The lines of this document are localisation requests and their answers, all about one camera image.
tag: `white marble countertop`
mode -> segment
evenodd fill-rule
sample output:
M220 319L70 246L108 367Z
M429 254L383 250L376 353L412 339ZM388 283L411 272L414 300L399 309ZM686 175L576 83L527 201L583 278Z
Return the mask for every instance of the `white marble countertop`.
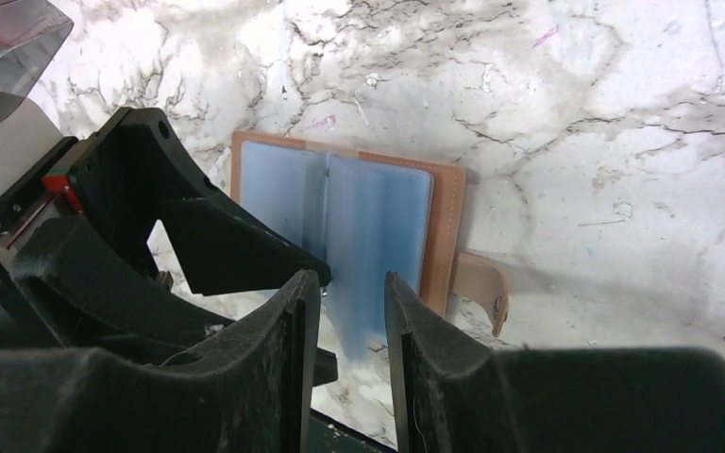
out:
M236 128L453 162L461 243L512 283L500 339L467 301L455 324L725 357L725 0L53 3L76 26L31 97L63 132L162 108L222 188ZM385 361L344 364L313 405L392 443Z

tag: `wallet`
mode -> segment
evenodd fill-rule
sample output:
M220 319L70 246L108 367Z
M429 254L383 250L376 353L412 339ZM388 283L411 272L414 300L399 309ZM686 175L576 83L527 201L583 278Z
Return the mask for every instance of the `wallet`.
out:
M464 169L246 131L232 134L231 151L230 197L331 267L324 304L344 348L384 340L388 271L441 316L449 293L477 302L500 333L503 275L457 250Z

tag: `red component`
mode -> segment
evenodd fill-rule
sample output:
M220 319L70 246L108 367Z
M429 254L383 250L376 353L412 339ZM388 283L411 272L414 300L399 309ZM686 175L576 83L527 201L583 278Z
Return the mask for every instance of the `red component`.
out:
M68 179L67 175L46 175L42 177L42 185L50 193L61 193L68 200L71 208L80 212L85 213L85 209L82 207L82 202L79 201L79 197L74 192L74 186L71 185L71 180Z

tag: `pink stain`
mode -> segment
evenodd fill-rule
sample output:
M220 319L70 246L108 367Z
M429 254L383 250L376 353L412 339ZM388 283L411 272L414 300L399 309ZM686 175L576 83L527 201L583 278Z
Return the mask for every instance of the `pink stain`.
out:
M307 127L307 129L316 129L318 127L332 127L335 126L335 123L337 123L337 118L335 117L335 114L332 113L330 116L324 118L323 120L312 123L310 127Z
M536 49L540 44L546 42L547 39L551 38L552 36L557 34L558 26L555 25L554 27L550 28L546 33L543 34L538 40L535 42L535 44L532 45L533 49Z

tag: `brown leather cover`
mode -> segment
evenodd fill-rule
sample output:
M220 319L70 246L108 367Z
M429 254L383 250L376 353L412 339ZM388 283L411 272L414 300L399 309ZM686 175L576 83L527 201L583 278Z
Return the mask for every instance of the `brown leather cover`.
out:
M470 298L485 308L494 325L494 334L498 335L501 325L506 320L508 307L507 286L502 274L491 260L455 251L465 191L465 171L462 168L423 160L384 156L325 143L235 131L232 134L229 196L238 203L241 199L243 142L246 141L299 150L331 152L353 159L417 168L432 175L430 222L419 295L427 306L443 316L446 314L451 287L451 291L455 294Z

